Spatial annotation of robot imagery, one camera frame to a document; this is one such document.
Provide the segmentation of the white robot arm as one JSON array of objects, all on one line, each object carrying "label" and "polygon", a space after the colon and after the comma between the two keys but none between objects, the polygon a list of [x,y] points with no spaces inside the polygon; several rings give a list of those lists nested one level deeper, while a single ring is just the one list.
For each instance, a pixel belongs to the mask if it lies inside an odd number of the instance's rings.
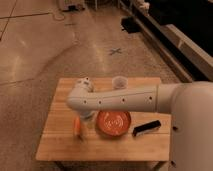
[{"label": "white robot arm", "polygon": [[82,114],[94,110],[169,114],[168,171],[213,171],[213,82],[95,92],[90,80],[83,78],[71,89],[67,104]]}]

